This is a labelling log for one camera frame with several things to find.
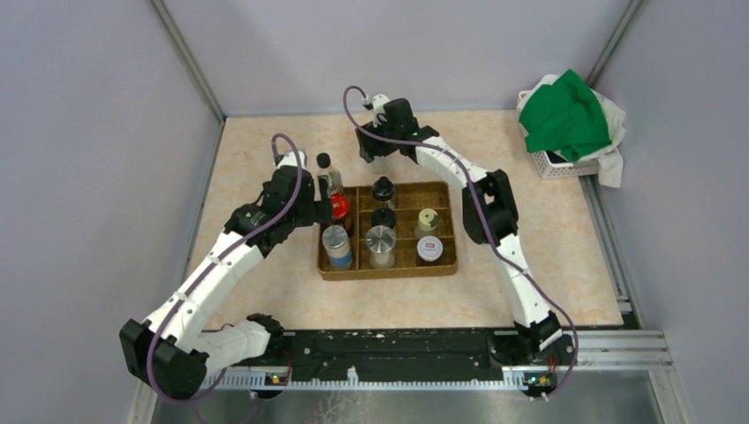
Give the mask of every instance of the silver lid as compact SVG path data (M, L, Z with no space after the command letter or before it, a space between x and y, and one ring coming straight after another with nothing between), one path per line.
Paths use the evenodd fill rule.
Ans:
M370 252L386 254L396 246L396 233L385 225L377 225L367 231L365 241Z
M322 245L326 249L336 249L346 244L349 235L346 234L344 227L340 225L331 225L322 232Z

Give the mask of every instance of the beige table surface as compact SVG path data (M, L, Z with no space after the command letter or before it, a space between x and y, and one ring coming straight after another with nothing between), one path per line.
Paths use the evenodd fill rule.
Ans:
M358 115L364 123L366 115ZM539 179L514 111L417 113L468 160L510 177L519 210L520 237L533 274L578 325L620 324L621 314L576 178ZM351 123L343 115L229 118L216 158L192 267L208 253L238 206L254 201L273 172L270 137L283 132L304 148L314 174L315 156L330 154L346 186L372 184L377 176L359 159ZM279 141L279 150L286 146ZM409 159L389 157L396 183L436 180ZM462 228L460 196L450 192L456 225L454 276L322 281L317 272L318 227L295 230L245 275L211 318L208 328L272 314L287 329L363 329L511 326L510 300L488 246L477 246Z

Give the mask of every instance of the metal track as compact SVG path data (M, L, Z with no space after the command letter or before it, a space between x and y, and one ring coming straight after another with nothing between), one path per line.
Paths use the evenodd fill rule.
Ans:
M348 380L340 382L322 382L313 379L310 382L291 381L287 385L266 384L266 373L252 371L249 368L235 367L226 371L217 390L364 390L364 391L398 391L398 390L527 390L524 384L524 372L508 371L502 381L480 382L360 382L356 369L349 370ZM207 389L216 381L217 376L207 378L200 386Z
M495 331L498 336L517 334L513 331ZM586 330L580 331L578 365L574 372L585 371L637 371L673 370L673 360L666 340L660 330ZM356 369L348 372L345 381L294 382L288 385L266 384L265 371L249 367L234 367L216 386L217 390L527 390L525 373L542 373L545 366L502 367L502 381L483 382L361 382ZM568 367L557 367L566 371ZM206 389L216 381L213 375L201 385Z
M691 424L692 411L681 390L676 370L650 371L650 382L664 424Z

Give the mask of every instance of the glass jar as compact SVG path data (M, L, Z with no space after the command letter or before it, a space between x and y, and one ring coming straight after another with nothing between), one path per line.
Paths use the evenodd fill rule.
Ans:
M443 256L444 246L440 239L434 236L426 236L416 244L416 255L419 258L417 265L431 267L440 264Z
M369 249L369 263L374 269L390 269L396 263L396 233L384 225L367 231L365 237Z
M430 208L422 209L416 220L416 228L413 230L413 235L415 235L417 239L426 236L436 236L438 221L439 215L437 215L436 210Z
M351 269L353 263L353 254L349 235L344 227L340 225L331 225L322 232L322 246L328 254L330 266L334 269L346 270Z

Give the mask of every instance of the red lid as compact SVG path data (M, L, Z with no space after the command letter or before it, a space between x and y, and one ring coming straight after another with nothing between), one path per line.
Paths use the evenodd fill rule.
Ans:
M333 203L333 219L339 220L349 214L351 203L342 194L333 194L330 196L330 201Z

